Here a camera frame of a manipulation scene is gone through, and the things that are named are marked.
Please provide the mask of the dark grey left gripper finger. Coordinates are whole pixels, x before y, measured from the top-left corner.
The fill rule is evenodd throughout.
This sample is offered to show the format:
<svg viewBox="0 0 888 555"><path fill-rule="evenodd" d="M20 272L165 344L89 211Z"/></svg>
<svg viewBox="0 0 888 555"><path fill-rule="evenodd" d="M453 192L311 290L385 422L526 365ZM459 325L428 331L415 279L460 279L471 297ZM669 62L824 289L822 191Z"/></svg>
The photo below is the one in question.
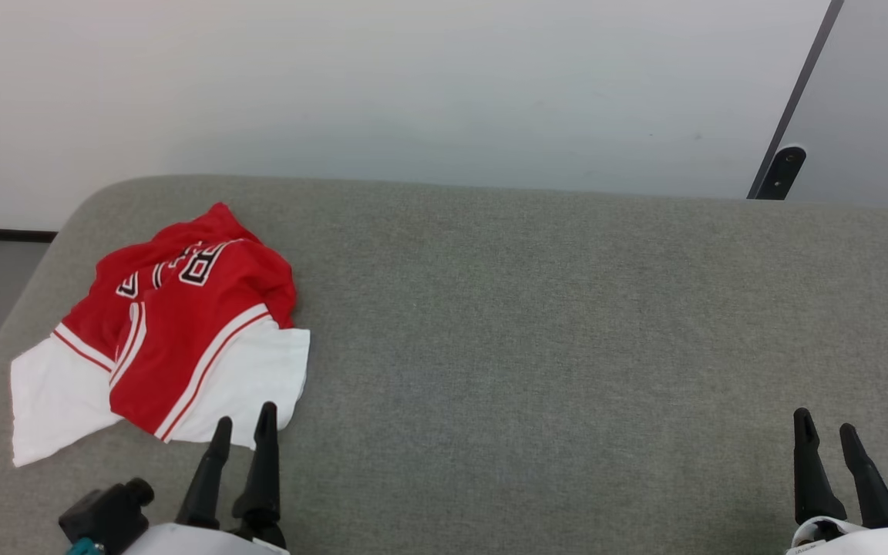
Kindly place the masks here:
<svg viewBox="0 0 888 555"><path fill-rule="evenodd" d="M208 530L219 530L217 502L221 474L231 449L232 418L219 419L211 442L194 472L182 506L177 512L176 524Z"/></svg>
<svg viewBox="0 0 888 555"><path fill-rule="evenodd" d="M281 458L278 445L278 408L265 402L254 430L254 455L249 474L232 516L239 526L232 534L267 548L285 548L281 520Z"/></svg>

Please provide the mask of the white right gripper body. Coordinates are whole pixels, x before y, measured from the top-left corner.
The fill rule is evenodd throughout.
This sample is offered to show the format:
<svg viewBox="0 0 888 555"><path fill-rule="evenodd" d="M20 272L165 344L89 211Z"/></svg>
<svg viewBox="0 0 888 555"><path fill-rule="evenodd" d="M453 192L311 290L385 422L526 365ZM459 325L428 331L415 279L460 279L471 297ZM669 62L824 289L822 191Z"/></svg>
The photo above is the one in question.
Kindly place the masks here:
<svg viewBox="0 0 888 555"><path fill-rule="evenodd" d="M804 521L789 554L888 554L888 527L866 528L837 519Z"/></svg>

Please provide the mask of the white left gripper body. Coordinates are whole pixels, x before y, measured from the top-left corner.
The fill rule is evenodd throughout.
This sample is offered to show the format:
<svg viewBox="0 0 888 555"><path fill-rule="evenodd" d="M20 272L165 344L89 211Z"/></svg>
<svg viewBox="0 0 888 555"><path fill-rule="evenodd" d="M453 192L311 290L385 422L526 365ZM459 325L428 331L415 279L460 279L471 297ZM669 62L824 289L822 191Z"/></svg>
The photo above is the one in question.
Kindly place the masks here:
<svg viewBox="0 0 888 555"><path fill-rule="evenodd" d="M124 554L289 554L261 540L222 530L164 523L150 527Z"/></svg>

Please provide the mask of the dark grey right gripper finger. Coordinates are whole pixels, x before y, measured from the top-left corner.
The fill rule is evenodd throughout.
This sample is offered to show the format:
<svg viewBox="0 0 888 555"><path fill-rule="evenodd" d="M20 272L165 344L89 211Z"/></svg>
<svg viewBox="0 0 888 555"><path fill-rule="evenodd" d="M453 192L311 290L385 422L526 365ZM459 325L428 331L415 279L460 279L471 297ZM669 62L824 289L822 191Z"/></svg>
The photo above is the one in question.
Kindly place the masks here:
<svg viewBox="0 0 888 555"><path fill-rule="evenodd" d="M874 461L868 456L859 433L852 424L842 424L839 429L843 459L853 475L861 526L870 530L888 528L888 487Z"/></svg>
<svg viewBox="0 0 888 555"><path fill-rule="evenodd" d="M796 409L794 429L794 520L806 523L814 517L848 517L843 503L834 495L819 456L820 438L810 411Z"/></svg>

